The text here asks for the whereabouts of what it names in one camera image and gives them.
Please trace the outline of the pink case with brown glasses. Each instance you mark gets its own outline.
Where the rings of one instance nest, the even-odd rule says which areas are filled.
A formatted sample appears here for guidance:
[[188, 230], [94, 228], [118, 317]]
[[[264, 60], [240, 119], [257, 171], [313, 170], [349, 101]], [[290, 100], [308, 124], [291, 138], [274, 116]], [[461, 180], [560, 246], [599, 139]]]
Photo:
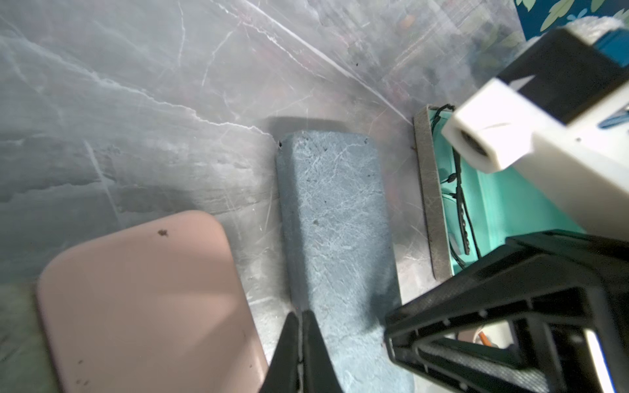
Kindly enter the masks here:
[[65, 392], [257, 392], [268, 369], [221, 223], [186, 211], [62, 252], [36, 296]]

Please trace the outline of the green case with black glasses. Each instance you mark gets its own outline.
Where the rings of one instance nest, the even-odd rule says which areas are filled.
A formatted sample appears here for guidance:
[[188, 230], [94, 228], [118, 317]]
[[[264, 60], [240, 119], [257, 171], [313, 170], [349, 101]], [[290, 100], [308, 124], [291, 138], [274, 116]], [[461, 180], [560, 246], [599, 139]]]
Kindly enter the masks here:
[[508, 237], [560, 229], [583, 230], [514, 169], [475, 170], [442, 136], [450, 105], [414, 116], [419, 180], [435, 280], [446, 281]]

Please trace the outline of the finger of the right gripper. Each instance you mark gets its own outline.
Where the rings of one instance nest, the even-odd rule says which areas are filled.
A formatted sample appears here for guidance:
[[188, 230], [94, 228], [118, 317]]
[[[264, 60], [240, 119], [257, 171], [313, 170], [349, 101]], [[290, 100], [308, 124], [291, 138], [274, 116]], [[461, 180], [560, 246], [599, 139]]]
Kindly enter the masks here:
[[550, 392], [539, 368], [514, 346], [506, 349], [439, 338], [431, 342], [388, 340], [391, 362], [453, 392]]
[[392, 311], [388, 349], [483, 322], [536, 316], [594, 329], [628, 351], [628, 244], [552, 230], [509, 237], [454, 277]]

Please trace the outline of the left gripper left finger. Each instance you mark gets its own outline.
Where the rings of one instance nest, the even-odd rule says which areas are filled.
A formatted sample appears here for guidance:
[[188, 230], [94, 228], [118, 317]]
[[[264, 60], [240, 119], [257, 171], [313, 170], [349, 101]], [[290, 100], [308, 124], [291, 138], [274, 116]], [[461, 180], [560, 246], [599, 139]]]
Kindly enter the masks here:
[[298, 317], [293, 312], [289, 313], [260, 393], [299, 391], [299, 327]]

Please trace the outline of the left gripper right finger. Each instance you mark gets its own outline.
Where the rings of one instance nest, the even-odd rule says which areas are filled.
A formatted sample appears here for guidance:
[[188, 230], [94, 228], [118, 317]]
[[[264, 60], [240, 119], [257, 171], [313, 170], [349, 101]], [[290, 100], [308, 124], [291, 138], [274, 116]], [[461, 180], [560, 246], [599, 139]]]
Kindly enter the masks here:
[[324, 343], [315, 313], [302, 313], [303, 391], [308, 393], [343, 393]]

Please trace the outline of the green case with olive glasses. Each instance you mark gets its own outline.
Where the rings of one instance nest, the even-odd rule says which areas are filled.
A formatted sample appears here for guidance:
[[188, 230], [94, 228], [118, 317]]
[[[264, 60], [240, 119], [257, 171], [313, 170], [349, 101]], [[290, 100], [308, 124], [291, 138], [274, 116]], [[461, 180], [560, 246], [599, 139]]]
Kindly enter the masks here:
[[314, 313], [341, 388], [414, 391], [383, 338], [401, 294], [373, 141], [334, 131], [288, 134], [276, 168], [293, 304]]

